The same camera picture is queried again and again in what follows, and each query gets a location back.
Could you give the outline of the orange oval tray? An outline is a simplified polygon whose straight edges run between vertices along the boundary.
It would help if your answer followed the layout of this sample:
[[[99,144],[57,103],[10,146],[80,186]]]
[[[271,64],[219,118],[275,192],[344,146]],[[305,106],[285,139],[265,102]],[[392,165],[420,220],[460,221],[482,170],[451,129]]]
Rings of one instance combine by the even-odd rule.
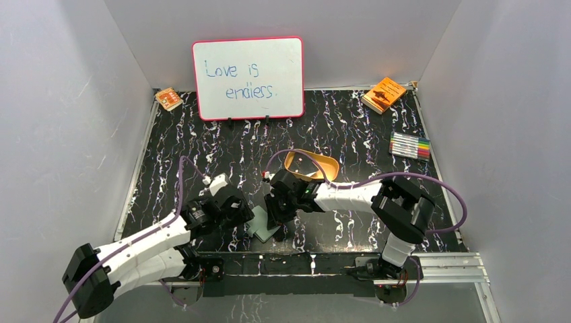
[[[335,158],[303,149],[288,152],[283,166],[295,177],[305,181],[322,180],[324,177],[334,181],[340,169],[339,162]]]

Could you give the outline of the mint green card holder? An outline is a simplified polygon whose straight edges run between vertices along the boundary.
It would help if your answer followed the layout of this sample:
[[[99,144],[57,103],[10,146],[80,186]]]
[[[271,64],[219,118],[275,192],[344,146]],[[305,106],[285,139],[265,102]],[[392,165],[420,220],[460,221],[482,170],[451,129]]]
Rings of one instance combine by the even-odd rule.
[[[246,233],[256,237],[261,243],[266,243],[281,227],[280,224],[271,224],[266,210],[257,205],[252,209],[254,217],[245,223]]]

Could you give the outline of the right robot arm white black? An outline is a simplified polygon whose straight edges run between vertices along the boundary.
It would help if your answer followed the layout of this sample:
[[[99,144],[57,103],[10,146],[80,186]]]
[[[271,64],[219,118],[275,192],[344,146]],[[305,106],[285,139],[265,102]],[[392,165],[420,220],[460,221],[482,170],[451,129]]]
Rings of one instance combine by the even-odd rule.
[[[390,231],[379,269],[389,279],[406,269],[406,261],[426,236],[435,200],[404,174],[385,174],[365,183],[304,180],[280,170],[269,181],[265,195],[268,218],[275,224],[291,221],[298,211],[357,211],[376,215]]]

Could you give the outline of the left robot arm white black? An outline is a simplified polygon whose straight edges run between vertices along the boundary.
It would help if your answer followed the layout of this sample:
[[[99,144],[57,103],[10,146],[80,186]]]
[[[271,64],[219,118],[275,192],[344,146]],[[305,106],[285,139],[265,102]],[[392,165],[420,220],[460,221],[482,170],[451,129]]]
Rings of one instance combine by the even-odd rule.
[[[79,318],[91,318],[120,295],[149,282],[170,277],[193,280],[201,272],[201,262],[189,243],[254,217],[242,191],[227,184],[187,201],[132,236],[97,248],[81,245],[62,277],[69,294],[62,307],[73,305]]]

